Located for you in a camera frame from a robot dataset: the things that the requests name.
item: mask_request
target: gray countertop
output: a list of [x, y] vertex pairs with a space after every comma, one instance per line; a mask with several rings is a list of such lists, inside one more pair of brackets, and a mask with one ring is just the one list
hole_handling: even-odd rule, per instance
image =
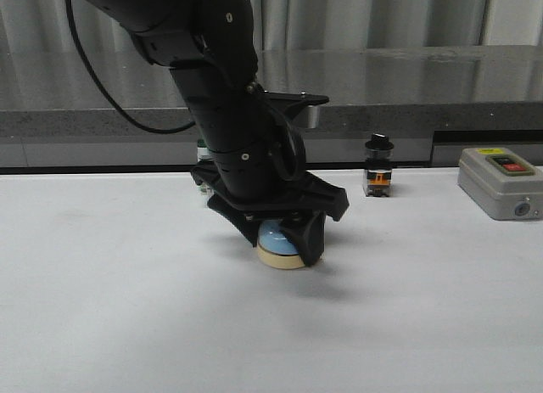
[[[144, 124], [166, 128], [190, 119], [167, 69], [147, 65], [134, 52], [89, 57], [111, 94]], [[399, 140], [424, 140], [426, 154], [437, 131], [543, 125], [541, 47], [270, 51], [260, 54], [259, 64], [266, 90], [330, 97], [318, 128], [305, 132], [317, 141], [380, 131]], [[4, 141], [164, 140], [121, 119], [75, 53], [0, 55], [0, 81]], [[197, 134], [191, 129], [176, 140]]]

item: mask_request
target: black robotic arm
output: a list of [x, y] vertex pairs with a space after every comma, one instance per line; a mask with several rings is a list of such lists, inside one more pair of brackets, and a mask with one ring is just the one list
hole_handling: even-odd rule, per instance
[[256, 246], [260, 222], [280, 229], [307, 266], [324, 250], [326, 215], [349, 206], [344, 189], [305, 170], [305, 147], [290, 120], [316, 95], [268, 93], [255, 79], [249, 0], [87, 0], [119, 21], [138, 52], [168, 66], [214, 164], [192, 170], [213, 190], [209, 207]]

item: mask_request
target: yellow label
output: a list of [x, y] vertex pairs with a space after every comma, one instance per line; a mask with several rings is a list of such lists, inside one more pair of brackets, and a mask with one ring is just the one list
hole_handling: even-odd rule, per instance
[[505, 154], [501, 149], [478, 149], [477, 152], [481, 154]]

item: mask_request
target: white table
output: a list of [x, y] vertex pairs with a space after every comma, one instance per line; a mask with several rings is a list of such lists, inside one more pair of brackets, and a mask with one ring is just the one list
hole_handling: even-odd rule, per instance
[[351, 206], [292, 272], [188, 174], [0, 177], [0, 391], [543, 391], [543, 222], [457, 169], [319, 175]]

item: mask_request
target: black cable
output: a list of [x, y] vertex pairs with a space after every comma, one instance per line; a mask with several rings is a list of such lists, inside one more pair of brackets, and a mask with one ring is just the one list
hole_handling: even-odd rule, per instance
[[94, 83], [96, 84], [98, 90], [103, 94], [103, 96], [108, 100], [108, 102], [117, 110], [120, 115], [122, 115], [130, 124], [133, 126], [140, 128], [146, 132], [152, 132], [154, 134], [174, 134], [176, 132], [182, 132], [187, 130], [188, 128], [194, 126], [194, 121], [190, 121], [184, 126], [171, 128], [171, 129], [159, 129], [159, 128], [152, 128], [145, 126], [136, 120], [134, 120], [128, 113], [126, 113], [122, 107], [119, 106], [117, 102], [111, 97], [111, 95], [108, 93], [102, 82], [98, 79], [98, 76], [96, 75], [96, 72], [92, 68], [91, 62], [88, 60], [87, 54], [85, 53], [85, 49], [83, 49], [83, 46], [81, 45], [81, 40], [79, 39], [79, 34], [77, 33], [76, 28], [76, 20], [74, 18], [74, 8], [72, 5], [71, 0], [64, 0], [66, 5], [66, 16], [68, 17], [68, 27], [70, 28], [70, 34], [72, 39], [74, 40], [74, 44], [76, 45], [77, 53], [79, 54], [83, 64], [85, 65], [85, 68], [87, 69], [87, 72], [89, 76], [92, 78]]

